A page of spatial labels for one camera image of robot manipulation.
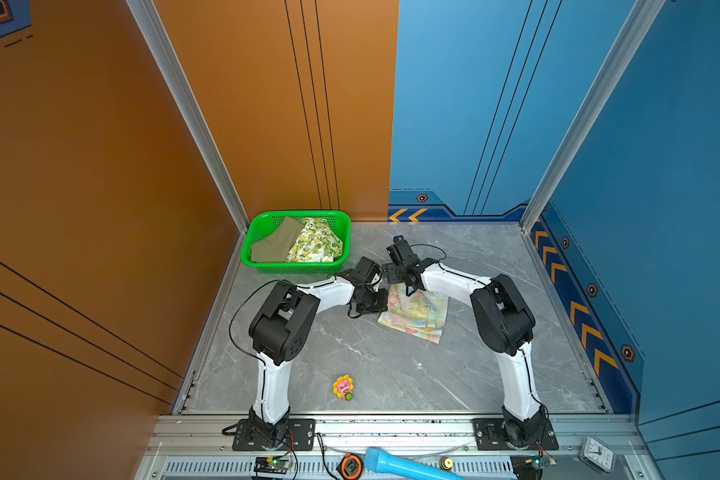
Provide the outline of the olive green skirt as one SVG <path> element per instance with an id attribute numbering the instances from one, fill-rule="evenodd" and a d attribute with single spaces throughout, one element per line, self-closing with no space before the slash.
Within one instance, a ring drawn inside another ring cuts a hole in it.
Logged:
<path id="1" fill-rule="evenodd" d="M 273 233 L 252 244 L 251 261 L 284 263 L 303 229 L 300 220 L 285 217 Z"/>

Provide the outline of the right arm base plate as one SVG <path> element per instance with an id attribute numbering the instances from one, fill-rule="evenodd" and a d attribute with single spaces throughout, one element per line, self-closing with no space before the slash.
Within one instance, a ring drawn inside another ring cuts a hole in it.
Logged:
<path id="1" fill-rule="evenodd" d="M 483 417 L 473 419 L 472 426 L 480 451 L 559 449 L 551 421 L 542 417 L 526 421 Z"/>

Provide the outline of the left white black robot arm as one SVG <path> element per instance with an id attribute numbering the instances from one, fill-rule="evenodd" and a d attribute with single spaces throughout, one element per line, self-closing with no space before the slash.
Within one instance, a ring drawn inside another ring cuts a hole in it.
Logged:
<path id="1" fill-rule="evenodd" d="M 357 265 L 310 284 L 275 282 L 249 326 L 258 361 L 255 398 L 244 426 L 266 448 L 286 439 L 292 361 L 304 349 L 318 314 L 347 307 L 352 318 L 387 310 L 388 291 L 380 286 L 382 267 L 363 257 Z"/>

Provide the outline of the pastel floral skirt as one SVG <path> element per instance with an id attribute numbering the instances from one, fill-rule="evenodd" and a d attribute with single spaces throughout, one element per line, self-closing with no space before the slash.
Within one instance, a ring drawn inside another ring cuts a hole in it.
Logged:
<path id="1" fill-rule="evenodd" d="M 394 330 L 439 344 L 446 326 L 449 297 L 417 290 L 406 295 L 405 284 L 390 285 L 387 310 L 378 323 Z"/>

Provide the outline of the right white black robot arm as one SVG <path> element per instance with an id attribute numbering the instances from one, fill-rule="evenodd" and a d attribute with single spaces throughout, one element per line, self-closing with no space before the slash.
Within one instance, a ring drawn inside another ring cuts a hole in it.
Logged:
<path id="1" fill-rule="evenodd" d="M 502 429 L 505 441 L 515 449 L 536 447 L 552 432 L 549 410 L 539 399 L 532 366 L 535 317 L 507 275 L 475 276 L 421 259 L 401 235 L 387 247 L 391 262 L 388 278 L 419 290 L 443 294 L 472 308 L 483 343 L 496 355 L 503 386 Z"/>

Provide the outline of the green plastic basket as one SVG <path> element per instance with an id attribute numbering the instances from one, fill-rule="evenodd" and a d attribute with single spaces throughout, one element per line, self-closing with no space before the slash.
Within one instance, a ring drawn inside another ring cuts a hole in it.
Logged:
<path id="1" fill-rule="evenodd" d="M 285 217 L 301 220 L 307 217 L 325 218 L 333 232 L 344 243 L 343 255 L 332 263 L 254 263 L 251 261 L 253 243 L 273 233 Z M 257 216 L 251 223 L 241 251 L 242 262 L 268 274 L 335 274 L 342 268 L 350 254 L 351 219 L 341 211 L 273 211 Z"/>

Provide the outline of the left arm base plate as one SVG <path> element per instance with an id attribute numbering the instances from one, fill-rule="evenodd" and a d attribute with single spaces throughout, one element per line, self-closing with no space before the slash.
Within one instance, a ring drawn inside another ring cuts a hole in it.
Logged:
<path id="1" fill-rule="evenodd" d="M 315 443 L 314 419 L 286 419 L 273 427 L 244 419 L 237 426 L 234 451 L 311 451 Z"/>

